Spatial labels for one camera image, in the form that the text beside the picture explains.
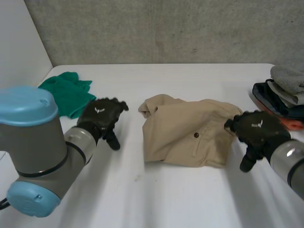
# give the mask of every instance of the light blue robot joint cap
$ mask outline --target light blue robot joint cap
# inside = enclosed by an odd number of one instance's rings
[[[35,126],[53,120],[57,114],[58,107],[47,90],[31,86],[0,89],[0,124]]]
[[[19,212],[38,218],[50,215],[60,204],[60,198],[39,185],[16,181],[7,192],[10,205]]]

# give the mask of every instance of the navy blue folded garment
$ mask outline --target navy blue folded garment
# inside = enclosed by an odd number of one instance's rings
[[[304,105],[297,105],[291,108],[288,108],[280,99],[280,97],[275,94],[268,85],[268,81],[273,82],[272,79],[266,80],[264,83],[255,83],[252,89],[253,95],[259,100],[265,107],[269,110],[275,109],[278,113],[280,113],[283,117],[304,121]],[[263,101],[263,99],[259,99],[259,95],[257,96],[257,92],[261,95],[265,100],[269,103]]]

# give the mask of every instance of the black cable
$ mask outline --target black cable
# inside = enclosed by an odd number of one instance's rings
[[[0,201],[0,210],[3,210],[9,206],[10,206],[10,203],[8,202],[7,198],[4,198],[3,200]]]

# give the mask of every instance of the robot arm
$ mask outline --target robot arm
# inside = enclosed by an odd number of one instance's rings
[[[304,199],[304,143],[292,140],[276,117],[266,112],[245,112],[228,120],[225,128],[248,145],[240,164],[243,172],[266,157],[272,169]]]
[[[77,125],[63,134],[54,98],[46,90],[7,89],[0,93],[0,104],[0,150],[10,154],[19,175],[0,209],[11,205],[36,217],[48,216],[60,204],[100,138],[120,148],[114,124],[128,110],[116,98],[91,101]]]

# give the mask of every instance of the orange folded cloth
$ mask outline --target orange folded cloth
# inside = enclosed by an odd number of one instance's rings
[[[284,118],[284,117],[278,117],[277,115],[275,115],[273,112],[271,112],[268,108],[266,108],[260,101],[255,100],[254,101],[256,103],[256,105],[258,107],[261,107],[261,109],[265,110],[266,112],[268,112],[271,115],[276,116],[281,124],[283,124],[285,127],[287,127],[290,131],[302,131],[304,130],[304,123],[299,121],[299,120],[291,120],[288,118]]]

